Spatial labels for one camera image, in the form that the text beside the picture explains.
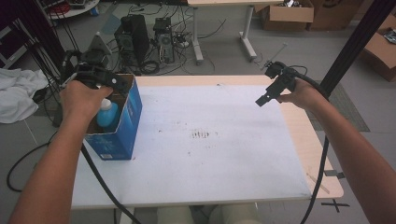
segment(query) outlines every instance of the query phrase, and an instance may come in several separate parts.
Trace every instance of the cardboard box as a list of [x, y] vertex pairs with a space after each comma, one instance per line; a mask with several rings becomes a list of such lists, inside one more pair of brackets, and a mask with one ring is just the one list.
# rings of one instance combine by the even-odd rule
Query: cardboard box
[[123, 75], [129, 84], [128, 96], [114, 94], [111, 101], [122, 108], [120, 123], [114, 133], [103, 133], [96, 124], [96, 118], [91, 122], [85, 140], [104, 161], [130, 160], [134, 150], [137, 127], [142, 112], [142, 101], [133, 75]]
[[315, 7], [314, 22], [310, 31], [345, 29], [361, 7], [363, 0], [311, 0]]
[[389, 15], [367, 43], [361, 59], [387, 81], [396, 81], [396, 45], [383, 36], [389, 29], [396, 29], [396, 17]]
[[309, 0], [300, 1], [303, 7], [255, 6], [261, 12], [262, 28], [274, 31], [303, 31], [314, 19], [314, 7]]

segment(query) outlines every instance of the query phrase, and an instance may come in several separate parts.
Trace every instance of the towel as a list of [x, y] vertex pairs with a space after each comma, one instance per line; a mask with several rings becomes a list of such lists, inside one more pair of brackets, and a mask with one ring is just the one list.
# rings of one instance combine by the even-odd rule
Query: towel
[[38, 105], [32, 98], [48, 84], [41, 70], [0, 68], [0, 123], [13, 123], [34, 114]]

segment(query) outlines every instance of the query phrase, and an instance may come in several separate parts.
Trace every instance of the bottle cap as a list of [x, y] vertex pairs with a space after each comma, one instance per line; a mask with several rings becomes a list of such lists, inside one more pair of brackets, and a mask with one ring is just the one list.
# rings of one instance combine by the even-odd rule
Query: bottle cap
[[103, 99], [101, 105], [100, 105], [100, 109], [102, 110], [109, 110], [111, 108], [111, 101], [109, 101], [108, 99]]

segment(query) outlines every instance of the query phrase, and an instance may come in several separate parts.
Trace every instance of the hand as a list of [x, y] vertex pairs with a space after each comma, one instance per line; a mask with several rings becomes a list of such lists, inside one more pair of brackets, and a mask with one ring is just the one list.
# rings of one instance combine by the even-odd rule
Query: hand
[[279, 102], [291, 102], [298, 107], [314, 112], [316, 106], [327, 103], [327, 100], [309, 83], [296, 79], [296, 88], [291, 94], [280, 95]]
[[113, 89], [103, 86], [99, 90], [93, 90], [79, 81], [69, 82], [61, 91], [64, 121], [83, 122], [88, 124], [100, 109], [102, 100]]

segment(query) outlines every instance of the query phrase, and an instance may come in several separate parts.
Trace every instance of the blue cardboard box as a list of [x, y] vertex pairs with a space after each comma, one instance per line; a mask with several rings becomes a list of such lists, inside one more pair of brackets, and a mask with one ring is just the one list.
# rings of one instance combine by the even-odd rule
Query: blue cardboard box
[[104, 161], [127, 161], [132, 158], [134, 140], [142, 112], [142, 101], [133, 75], [124, 75], [131, 83], [131, 89], [125, 100], [116, 97], [112, 101], [122, 108], [120, 123], [114, 133], [89, 133], [85, 140]]

